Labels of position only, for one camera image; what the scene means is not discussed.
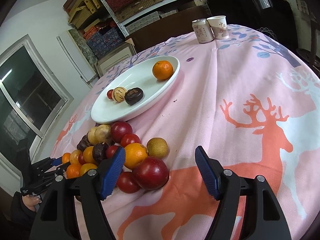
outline table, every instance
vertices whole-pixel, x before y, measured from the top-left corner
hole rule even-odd
[[[264,175],[286,216],[293,240],[302,237],[320,209],[320,81],[285,47],[239,25],[229,39],[199,44],[194,33],[171,38],[108,71],[74,112],[51,157],[72,152],[95,125],[93,103],[103,89],[131,66],[151,57],[180,60],[177,80],[152,108],[129,120],[145,145],[164,138],[168,183],[134,194],[115,189],[102,205],[119,240],[204,239],[218,202],[208,195],[194,160],[202,145],[210,158],[239,176]],[[81,204],[79,228],[89,239]],[[234,239],[239,236],[244,199]]]

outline orange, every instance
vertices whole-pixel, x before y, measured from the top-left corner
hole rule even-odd
[[[87,171],[89,171],[91,169],[96,169],[96,168],[97,168],[97,165],[95,165],[93,163],[83,164],[80,169],[80,176],[84,175]]]
[[[64,153],[62,155],[62,163],[63,164],[67,163],[70,160],[70,155],[71,155],[71,153]]]
[[[79,163],[70,164],[67,168],[67,178],[73,179],[79,177],[81,166]]]
[[[70,158],[69,161],[71,164],[80,164],[78,161],[78,157],[79,154],[82,153],[82,151],[80,150],[74,150],[71,154],[70,154]]]
[[[166,80],[172,76],[173,67],[169,61],[160,60],[154,64],[152,73],[158,80]]]
[[[95,165],[98,165],[94,160],[94,158],[92,157],[92,150],[93,150],[93,146],[89,146],[83,151],[84,161],[86,163],[93,163]]]
[[[124,150],[124,166],[130,170],[134,169],[140,162],[149,156],[147,148],[140,143],[130,143],[124,148]]]

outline orange deer print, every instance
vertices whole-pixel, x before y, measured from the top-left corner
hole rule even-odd
[[[276,117],[277,113],[272,114],[276,109],[276,106],[273,106],[270,98],[267,98],[269,108],[264,109],[260,100],[258,100],[253,94],[250,94],[252,99],[247,100],[244,106],[249,106],[249,111],[244,108],[243,112],[250,116],[251,123],[239,123],[236,120],[232,119],[229,115],[229,107],[232,105],[232,102],[226,103],[225,100],[225,109],[220,105],[222,112],[224,113],[225,119],[233,124],[236,128],[258,128],[263,126],[262,129],[257,129],[253,134],[262,134],[262,159],[257,163],[239,163],[232,166],[229,166],[229,169],[233,170],[238,176],[254,178],[258,174],[263,174],[270,184],[273,192],[277,194],[281,179],[282,179],[282,162],[280,158],[280,149],[284,149],[287,152],[292,152],[292,144],[287,140],[282,128],[280,128],[276,122],[285,122],[288,119],[288,115],[283,117],[281,106],[278,108],[279,118]],[[257,114],[259,111],[262,111],[266,120],[260,122],[257,119]]]
[[[269,108],[265,110],[261,102],[251,95],[252,99],[247,100],[244,106],[249,106],[250,109],[244,108],[244,113],[249,115],[252,122],[243,124],[235,121],[229,115],[229,107],[232,102],[226,103],[225,109],[220,105],[225,119],[236,128],[258,128],[253,134],[262,134],[262,160],[258,163],[239,163],[232,166],[226,166],[225,169],[233,170],[238,176],[254,178],[258,174],[263,174],[275,194],[278,192],[282,178],[282,163],[280,159],[280,148],[287,152],[293,150],[292,145],[284,135],[283,130],[277,126],[277,121],[285,122],[289,116],[282,117],[281,107],[278,108],[279,118],[276,118],[276,113],[272,114],[276,109],[273,106],[270,98],[267,98]],[[257,120],[258,111],[262,111],[266,120],[260,122]],[[163,240],[172,240],[174,232],[185,225],[189,219],[196,214],[203,214],[214,217],[219,202],[215,201],[210,196],[202,181],[202,177],[196,166],[170,171],[170,180],[164,186],[162,196],[158,202],[150,206],[135,206],[132,213],[124,221],[118,229],[119,240],[123,240],[125,229],[135,220],[150,214],[162,215],[169,212],[174,212],[175,215],[161,230]],[[243,216],[244,199],[241,198],[238,208],[238,215]],[[234,239],[240,234],[240,221]]]
[[[77,119],[77,116],[78,116],[77,114],[73,115],[73,116],[69,119],[69,121],[68,121],[68,127],[67,127],[65,130],[62,130],[61,133],[58,135],[57,140],[56,140],[56,143],[55,143],[54,146],[53,146],[53,151],[56,150],[56,148],[57,148],[59,142],[61,141],[61,139],[70,131],[73,123],[74,123],[74,122],[76,121],[76,119]]]

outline hand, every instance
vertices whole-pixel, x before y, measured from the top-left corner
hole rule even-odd
[[[31,211],[36,211],[35,205],[39,204],[41,200],[38,197],[27,195],[22,197],[24,205]]]

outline window frame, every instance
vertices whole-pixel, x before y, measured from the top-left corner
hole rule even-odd
[[[41,144],[45,141],[46,137],[50,133],[51,128],[55,125],[57,118],[61,116],[62,112],[64,112],[69,107],[69,105],[73,101],[73,97],[68,93],[68,91],[55,77],[51,69],[48,67],[48,65],[45,63],[45,61],[37,51],[28,34],[16,41],[0,55],[0,67],[4,64],[4,62],[6,62],[7,59],[9,59],[15,52],[17,52],[22,47],[25,47],[30,58],[32,59],[42,76],[46,79],[46,81],[61,98],[58,104],[51,111],[50,115],[48,116],[42,127],[38,129],[15,104],[15,102],[9,95],[8,91],[4,87],[4,84],[0,80],[0,90],[12,106],[13,110],[26,123],[26,125],[36,133],[36,137],[30,147],[30,159],[34,161],[40,150]],[[1,152],[0,165],[4,167],[7,171],[9,171],[8,169],[10,169],[11,171],[9,172],[14,177],[20,176],[21,174],[21,172],[12,163],[10,163],[9,160],[7,160],[7,158],[5,158]]]

